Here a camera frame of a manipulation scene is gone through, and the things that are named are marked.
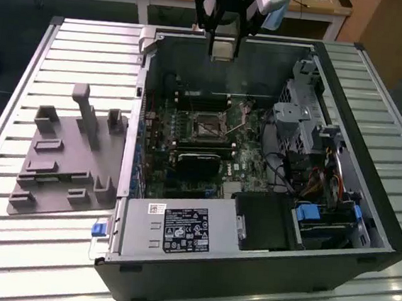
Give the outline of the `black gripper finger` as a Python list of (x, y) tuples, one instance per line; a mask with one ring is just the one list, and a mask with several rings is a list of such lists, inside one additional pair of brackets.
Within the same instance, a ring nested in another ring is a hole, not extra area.
[(233, 48), (233, 58), (239, 54), (240, 45), (248, 35), (256, 35), (262, 26), (262, 14), (257, 6), (249, 6), (239, 13), (239, 26)]
[(204, 30), (208, 39), (208, 54), (212, 55), (212, 48), (216, 33), (217, 0), (194, 0), (196, 23), (199, 29)]

